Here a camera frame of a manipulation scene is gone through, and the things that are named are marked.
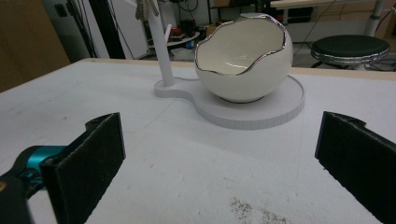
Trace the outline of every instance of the white round platform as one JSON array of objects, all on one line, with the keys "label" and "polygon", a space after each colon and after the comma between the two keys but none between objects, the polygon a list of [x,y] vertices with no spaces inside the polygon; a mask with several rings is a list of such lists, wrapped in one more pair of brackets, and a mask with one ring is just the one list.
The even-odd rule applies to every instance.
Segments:
[{"label": "white round platform", "polygon": [[260,100],[245,104],[221,99],[208,91],[199,79],[175,77],[175,85],[165,87],[159,81],[154,89],[158,97],[191,101],[204,119],[229,129],[272,128],[294,119],[304,108],[304,88],[291,76]]}]

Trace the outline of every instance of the ceramic bowl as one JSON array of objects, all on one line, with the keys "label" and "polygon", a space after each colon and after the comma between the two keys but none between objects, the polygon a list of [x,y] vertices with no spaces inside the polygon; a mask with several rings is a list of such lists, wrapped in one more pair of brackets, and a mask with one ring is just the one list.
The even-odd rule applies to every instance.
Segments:
[{"label": "ceramic bowl", "polygon": [[241,14],[197,45],[195,70],[209,91],[246,103],[280,85],[292,57],[290,36],[280,22],[266,14]]}]

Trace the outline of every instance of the teal metallic part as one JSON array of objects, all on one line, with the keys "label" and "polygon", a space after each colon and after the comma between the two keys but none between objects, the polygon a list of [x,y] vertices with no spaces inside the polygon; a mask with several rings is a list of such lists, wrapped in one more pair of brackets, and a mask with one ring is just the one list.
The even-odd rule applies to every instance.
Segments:
[{"label": "teal metallic part", "polygon": [[38,148],[26,163],[26,168],[35,169],[41,175],[40,162],[50,156],[59,154],[65,147],[52,146],[52,147],[40,147]]}]

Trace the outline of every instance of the black stool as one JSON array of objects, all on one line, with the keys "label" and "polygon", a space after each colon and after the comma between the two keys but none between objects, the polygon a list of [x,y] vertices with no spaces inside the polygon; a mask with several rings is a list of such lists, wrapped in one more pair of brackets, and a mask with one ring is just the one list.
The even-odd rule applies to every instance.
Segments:
[{"label": "black stool", "polygon": [[319,62],[312,65],[318,67],[323,63],[336,67],[352,66],[363,69],[365,63],[372,63],[387,56],[387,41],[368,35],[334,35],[324,37],[312,45],[311,55]]}]

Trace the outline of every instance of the stain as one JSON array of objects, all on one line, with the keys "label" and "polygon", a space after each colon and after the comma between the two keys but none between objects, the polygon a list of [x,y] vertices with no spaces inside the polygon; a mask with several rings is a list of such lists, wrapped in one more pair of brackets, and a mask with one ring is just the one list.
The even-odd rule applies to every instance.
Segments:
[{"label": "stain", "polygon": [[242,224],[291,224],[290,220],[262,208],[253,208],[249,203],[231,198],[231,211]]}]

